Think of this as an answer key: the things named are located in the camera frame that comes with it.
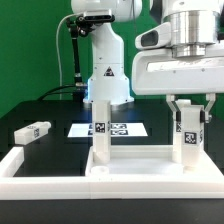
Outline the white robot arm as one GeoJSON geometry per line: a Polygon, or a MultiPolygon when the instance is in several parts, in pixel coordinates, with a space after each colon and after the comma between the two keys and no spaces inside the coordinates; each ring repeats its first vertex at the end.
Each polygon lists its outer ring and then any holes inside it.
{"type": "Polygon", "coordinates": [[[130,94],[164,95],[173,111],[175,97],[204,94],[208,105],[202,121],[209,120],[216,95],[224,93],[224,0],[149,0],[157,26],[138,35],[139,50],[132,77],[124,75],[124,44],[113,22],[138,17],[142,0],[71,0],[81,36],[92,36],[93,73],[88,79],[86,103],[109,100],[118,106],[130,94]]]}

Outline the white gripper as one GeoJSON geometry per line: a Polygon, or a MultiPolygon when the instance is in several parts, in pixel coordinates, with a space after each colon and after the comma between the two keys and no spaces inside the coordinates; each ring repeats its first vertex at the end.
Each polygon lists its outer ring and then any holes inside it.
{"type": "Polygon", "coordinates": [[[205,93],[200,122],[209,123],[215,93],[224,93],[224,46],[208,47],[203,57],[178,59],[170,49],[141,51],[133,60],[132,89],[136,95],[167,95],[176,122],[181,121],[181,111],[175,95],[205,93]]]}

